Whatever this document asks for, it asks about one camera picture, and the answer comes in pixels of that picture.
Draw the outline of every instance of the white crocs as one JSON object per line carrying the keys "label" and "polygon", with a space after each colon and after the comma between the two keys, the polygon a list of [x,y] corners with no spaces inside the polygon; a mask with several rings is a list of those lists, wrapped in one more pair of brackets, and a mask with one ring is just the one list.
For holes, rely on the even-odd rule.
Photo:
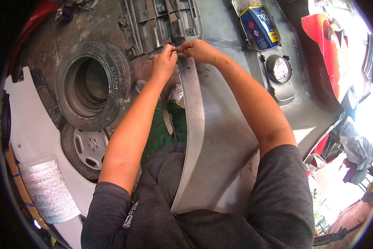
{"label": "white crocs", "polygon": [[177,104],[178,104],[178,102],[180,102],[180,100],[181,100],[181,98],[183,98],[183,96],[184,96],[183,88],[181,87],[180,84],[175,84],[171,88],[169,98],[167,99],[167,101],[175,100],[175,101],[177,101]]}
{"label": "white crocs", "polygon": [[144,80],[137,80],[135,83],[135,91],[140,93],[142,91],[142,88],[146,85],[146,81]]}

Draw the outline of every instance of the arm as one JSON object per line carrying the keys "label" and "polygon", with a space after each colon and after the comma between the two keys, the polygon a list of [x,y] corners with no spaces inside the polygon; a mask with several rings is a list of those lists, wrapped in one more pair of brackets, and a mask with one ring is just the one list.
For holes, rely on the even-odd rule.
{"label": "arm", "polygon": [[99,182],[111,182],[131,194],[148,139],[157,100],[177,62],[175,47],[166,45],[153,59],[151,79],[113,133],[105,153]]}
{"label": "arm", "polygon": [[229,56],[202,40],[186,41],[178,52],[199,62],[212,64],[220,71],[259,141],[260,158],[279,145],[296,146],[293,131],[278,104]]}

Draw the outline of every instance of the red car body panel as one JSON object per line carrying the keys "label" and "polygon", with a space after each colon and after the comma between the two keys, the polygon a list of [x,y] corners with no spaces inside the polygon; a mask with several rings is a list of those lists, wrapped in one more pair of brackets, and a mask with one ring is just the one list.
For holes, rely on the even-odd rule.
{"label": "red car body panel", "polygon": [[48,0],[42,1],[39,6],[35,9],[30,19],[27,21],[25,27],[22,30],[22,33],[19,38],[19,42],[14,50],[10,65],[8,67],[8,75],[12,74],[13,64],[15,62],[16,56],[19,52],[20,46],[29,36],[29,34],[51,13],[54,13],[58,10],[59,4],[50,2]]}

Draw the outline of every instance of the leg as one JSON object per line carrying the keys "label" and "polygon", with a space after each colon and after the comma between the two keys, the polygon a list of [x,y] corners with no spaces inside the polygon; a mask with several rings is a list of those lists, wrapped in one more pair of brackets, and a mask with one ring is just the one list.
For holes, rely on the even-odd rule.
{"label": "leg", "polygon": [[[136,91],[139,93],[145,84],[145,81],[138,80],[135,83]],[[149,132],[148,140],[146,142],[144,152],[142,153],[141,164],[143,165],[147,158],[153,153],[173,143],[174,139],[167,130],[167,126],[163,118],[161,104],[158,100],[155,112],[153,114],[152,126]]]}
{"label": "leg", "polygon": [[167,111],[173,116],[173,126],[175,129],[175,135],[179,142],[186,142],[186,115],[185,109],[178,105],[176,100],[170,100],[167,103]]}
{"label": "leg", "polygon": [[184,93],[180,84],[176,84],[171,89],[169,99],[167,102],[167,111],[173,116],[173,126],[175,135],[179,142],[186,142],[187,130],[186,130],[186,115],[185,109],[178,105],[178,102],[183,97]]}

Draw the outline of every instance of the plastic bag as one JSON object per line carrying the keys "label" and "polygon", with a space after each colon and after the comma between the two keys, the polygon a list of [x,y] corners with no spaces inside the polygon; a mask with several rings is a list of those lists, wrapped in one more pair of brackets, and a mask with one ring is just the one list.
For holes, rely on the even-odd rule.
{"label": "plastic bag", "polygon": [[340,128],[340,142],[350,162],[358,165],[357,170],[366,170],[373,163],[373,145],[366,137],[360,136],[354,121],[348,117]]}

